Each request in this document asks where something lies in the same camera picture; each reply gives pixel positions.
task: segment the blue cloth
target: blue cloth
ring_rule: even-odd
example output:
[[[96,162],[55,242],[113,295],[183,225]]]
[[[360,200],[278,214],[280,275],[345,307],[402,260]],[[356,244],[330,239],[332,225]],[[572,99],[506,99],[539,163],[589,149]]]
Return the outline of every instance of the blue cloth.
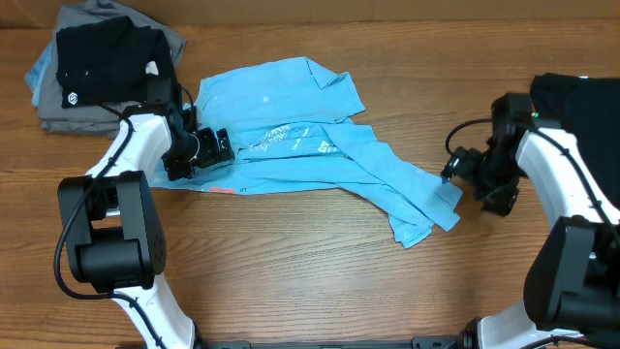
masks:
[[[41,94],[43,76],[46,74],[49,63],[51,63],[51,43],[47,44],[46,49],[43,50],[39,59],[37,59],[37,62],[32,67],[32,70],[24,77],[28,88],[30,88],[30,92],[32,92],[33,107],[39,106],[39,95]]]
[[[409,248],[434,223],[449,230],[458,187],[396,157],[368,125],[348,73],[291,58],[204,79],[196,101],[201,124],[226,128],[233,164],[168,181],[160,163],[153,187],[256,195],[342,188],[387,212],[396,241]]]

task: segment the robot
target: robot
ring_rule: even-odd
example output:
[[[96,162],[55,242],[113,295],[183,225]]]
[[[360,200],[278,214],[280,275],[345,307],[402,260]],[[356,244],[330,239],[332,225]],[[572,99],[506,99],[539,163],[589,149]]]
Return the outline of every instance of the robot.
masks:
[[[482,210],[501,216],[511,212],[519,180],[527,176],[533,182],[551,230],[527,274],[522,301],[474,319],[458,335],[406,341],[205,342],[164,276],[166,242],[148,179],[160,159],[169,180],[177,180],[234,156],[226,130],[199,130],[195,109],[180,108],[181,90],[170,81],[150,81],[147,101],[119,114],[119,134],[103,159],[85,176],[65,178],[58,187],[64,227],[54,258],[59,287],[76,299],[117,302],[142,335],[143,348],[529,349],[559,341],[620,348],[620,211],[588,171],[575,136],[558,119],[535,113],[529,96],[517,93],[496,100],[491,118],[465,123],[449,134],[450,159],[442,176],[465,179],[475,189],[475,200],[483,202]],[[487,150],[450,150],[455,132],[480,122],[492,124]],[[122,216],[121,227],[93,228],[92,221],[111,215]],[[60,258],[65,244],[73,277],[90,283],[96,294],[75,293],[64,283]]]

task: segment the wooden table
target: wooden table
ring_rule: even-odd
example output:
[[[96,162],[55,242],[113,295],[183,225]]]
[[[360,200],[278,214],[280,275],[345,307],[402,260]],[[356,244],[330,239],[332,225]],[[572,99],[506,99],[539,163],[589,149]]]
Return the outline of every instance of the wooden table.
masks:
[[[195,96],[202,78],[307,55],[350,72],[367,108],[355,122],[371,124],[399,157],[435,174],[448,159],[448,131],[487,117],[505,92],[527,91],[533,75],[620,75],[618,20],[176,29],[188,40],[179,79]],[[71,300],[53,279],[56,187],[84,174],[109,140],[40,129],[23,76],[49,38],[47,30],[0,31],[0,347],[140,342],[117,305]],[[482,147],[489,135],[480,125],[453,144]],[[521,298],[548,227],[530,183],[520,187],[502,219],[480,213],[463,186],[460,223],[409,250],[394,242],[382,211],[342,190],[154,196],[168,281],[208,340],[402,339],[457,333]]]

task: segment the gray garment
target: gray garment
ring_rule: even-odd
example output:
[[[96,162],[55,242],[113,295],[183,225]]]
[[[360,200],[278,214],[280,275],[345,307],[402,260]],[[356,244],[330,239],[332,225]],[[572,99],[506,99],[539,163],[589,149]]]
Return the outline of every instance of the gray garment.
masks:
[[[161,29],[168,39],[170,55],[174,67],[178,65],[185,49],[185,39],[168,27],[137,12],[136,10],[109,0],[88,0],[83,4],[62,6],[52,39],[51,63],[41,86],[39,118],[44,122],[42,128],[50,132],[80,133],[90,135],[109,135],[118,129],[118,116],[101,107],[79,107],[62,109],[62,87],[56,80],[58,70],[58,51],[56,33],[63,28],[82,24],[97,23],[117,16],[128,16],[135,26],[150,26]],[[107,103],[108,106],[123,111],[126,106],[136,102]]]

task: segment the black garment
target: black garment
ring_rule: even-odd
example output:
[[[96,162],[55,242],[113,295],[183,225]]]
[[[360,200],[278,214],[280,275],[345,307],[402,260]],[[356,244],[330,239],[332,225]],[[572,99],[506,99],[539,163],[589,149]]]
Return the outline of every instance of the black garment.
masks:
[[[577,138],[588,170],[620,207],[620,79],[581,79],[547,73],[534,78],[536,111],[562,120]]]
[[[136,27],[127,17],[60,30],[56,34],[62,108],[96,102],[144,102],[146,73],[154,61],[159,78],[176,77],[171,49],[159,29]]]

